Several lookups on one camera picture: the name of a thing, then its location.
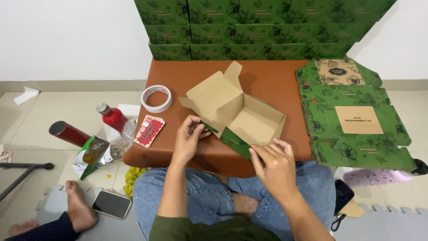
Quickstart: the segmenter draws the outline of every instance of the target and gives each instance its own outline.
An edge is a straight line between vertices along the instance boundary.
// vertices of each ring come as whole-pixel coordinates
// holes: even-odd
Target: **person's right hand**
[[[280,147],[275,144],[263,147],[253,144],[249,150],[257,177],[270,194],[281,203],[299,193],[296,186],[296,162],[290,144],[278,139],[273,141]],[[258,155],[263,159],[266,167],[263,167]]]

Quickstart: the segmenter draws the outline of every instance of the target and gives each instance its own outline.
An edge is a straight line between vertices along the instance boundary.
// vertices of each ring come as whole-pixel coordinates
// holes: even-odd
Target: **black metal stand leg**
[[[52,163],[46,163],[46,164],[31,164],[31,163],[0,163],[0,167],[7,167],[7,168],[27,168],[27,170],[18,177],[9,187],[6,188],[1,194],[0,194],[0,202],[12,191],[17,187],[30,173],[36,169],[46,169],[51,170],[54,168],[54,165]]]

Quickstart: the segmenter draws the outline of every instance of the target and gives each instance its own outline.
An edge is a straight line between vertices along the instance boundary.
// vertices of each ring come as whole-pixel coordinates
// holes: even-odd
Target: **tape roll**
[[[165,94],[168,95],[167,100],[165,101],[165,103],[163,103],[162,105],[159,106],[150,106],[146,103],[147,98],[153,94],[154,92],[164,92]],[[141,104],[144,106],[144,108],[151,113],[161,113],[163,111],[165,111],[166,109],[168,109],[171,106],[172,103],[172,98],[171,98],[171,91],[163,86],[163,85],[152,85],[150,87],[148,87],[147,89],[145,89],[143,91],[143,93],[141,94]]]

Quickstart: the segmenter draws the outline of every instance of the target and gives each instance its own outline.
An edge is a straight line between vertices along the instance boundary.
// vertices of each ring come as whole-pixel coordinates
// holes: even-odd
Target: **phone case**
[[[129,206],[128,206],[128,209],[126,210],[125,215],[124,215],[123,217],[116,217],[116,216],[113,216],[113,215],[111,215],[111,214],[107,214],[107,213],[104,213],[104,212],[101,212],[101,211],[98,211],[98,210],[95,210],[95,209],[94,209],[94,210],[95,210],[96,212],[98,212],[98,213],[101,213],[101,214],[104,214],[104,215],[107,215],[107,216],[110,216],[110,217],[114,217],[114,218],[117,218],[117,219],[124,219],[124,218],[126,218],[126,216],[128,215],[129,209],[131,208],[132,200],[131,200],[130,198],[126,197],[126,196],[119,195],[119,194],[117,194],[117,193],[110,192],[110,191],[107,191],[107,190],[102,190],[101,192],[110,193],[110,194],[113,194],[113,195],[116,195],[116,196],[119,196],[119,197],[122,197],[122,198],[128,199],[128,200],[129,200]],[[98,195],[95,197],[95,200],[94,200],[94,202],[92,203],[91,207],[94,205],[95,201],[97,200]]]

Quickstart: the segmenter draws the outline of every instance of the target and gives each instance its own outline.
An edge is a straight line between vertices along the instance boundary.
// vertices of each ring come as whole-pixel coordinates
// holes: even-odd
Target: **red water bottle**
[[[103,122],[122,134],[122,129],[128,119],[117,108],[110,108],[106,103],[100,103],[95,110],[103,115]]]

